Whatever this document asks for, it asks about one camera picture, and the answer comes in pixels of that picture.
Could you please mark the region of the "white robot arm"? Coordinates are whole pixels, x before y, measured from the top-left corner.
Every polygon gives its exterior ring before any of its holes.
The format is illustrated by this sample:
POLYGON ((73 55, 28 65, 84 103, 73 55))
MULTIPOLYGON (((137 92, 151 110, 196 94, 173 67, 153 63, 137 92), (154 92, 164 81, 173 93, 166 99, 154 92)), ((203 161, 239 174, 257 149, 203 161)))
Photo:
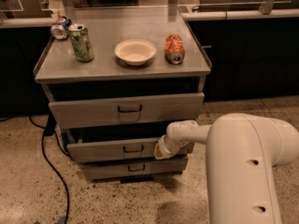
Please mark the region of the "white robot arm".
POLYGON ((172 122, 154 157, 169 159, 190 142, 206 146, 210 224, 282 224, 272 168, 299 158, 299 132, 289 122, 243 113, 204 126, 172 122))

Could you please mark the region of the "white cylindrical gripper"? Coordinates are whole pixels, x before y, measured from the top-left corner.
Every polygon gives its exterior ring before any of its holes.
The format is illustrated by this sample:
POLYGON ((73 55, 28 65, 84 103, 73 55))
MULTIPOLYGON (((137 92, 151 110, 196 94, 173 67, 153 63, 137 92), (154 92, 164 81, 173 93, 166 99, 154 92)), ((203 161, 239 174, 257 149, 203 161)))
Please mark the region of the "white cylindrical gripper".
POLYGON ((186 137, 179 134, 165 134, 155 145, 154 157, 156 160, 169 159, 175 156, 182 147, 189 144, 186 137))

